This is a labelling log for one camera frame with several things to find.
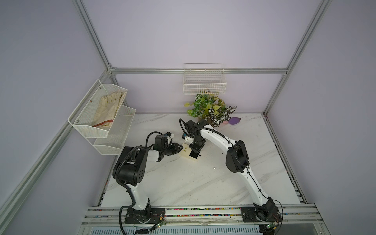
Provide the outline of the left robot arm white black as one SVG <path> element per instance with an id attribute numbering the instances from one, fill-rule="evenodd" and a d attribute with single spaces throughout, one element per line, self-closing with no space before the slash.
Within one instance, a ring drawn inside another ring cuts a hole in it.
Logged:
<path id="1" fill-rule="evenodd" d="M 147 163 L 160 162 L 166 156 L 180 153 L 183 146 L 173 141 L 173 134 L 153 131 L 141 146 L 123 148 L 114 168 L 112 177 L 125 188 L 131 198 L 126 208 L 143 211 L 150 202 L 141 182 L 146 174 Z"/>

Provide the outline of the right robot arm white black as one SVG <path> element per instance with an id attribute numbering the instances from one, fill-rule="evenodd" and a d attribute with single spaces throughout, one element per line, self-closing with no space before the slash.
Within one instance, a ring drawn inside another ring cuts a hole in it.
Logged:
<path id="1" fill-rule="evenodd" d="M 198 156 L 206 141 L 210 141 L 224 152 L 226 167 L 232 173 L 239 175 L 246 184 L 257 220 L 266 221 L 273 216 L 277 200 L 272 199 L 256 180 L 250 167 L 245 143 L 242 140 L 235 141 L 226 137 L 204 120 L 184 122 L 179 119 L 179 125 L 184 133 L 182 138 L 190 144 L 192 154 Z"/>

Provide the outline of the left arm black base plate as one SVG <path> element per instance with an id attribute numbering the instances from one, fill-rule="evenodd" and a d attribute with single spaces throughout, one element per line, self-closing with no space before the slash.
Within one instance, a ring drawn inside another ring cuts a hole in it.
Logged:
<path id="1" fill-rule="evenodd" d="M 156 224 L 165 217 L 165 208 L 150 208 L 145 210 L 127 209 L 125 224 Z"/>

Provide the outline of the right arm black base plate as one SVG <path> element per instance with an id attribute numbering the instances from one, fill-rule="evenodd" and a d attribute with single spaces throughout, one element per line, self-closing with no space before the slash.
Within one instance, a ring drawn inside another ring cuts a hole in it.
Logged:
<path id="1" fill-rule="evenodd" d="M 282 217 L 279 209 L 274 207 L 273 209 L 249 206 L 241 207 L 241 215 L 243 222 L 281 222 Z"/>

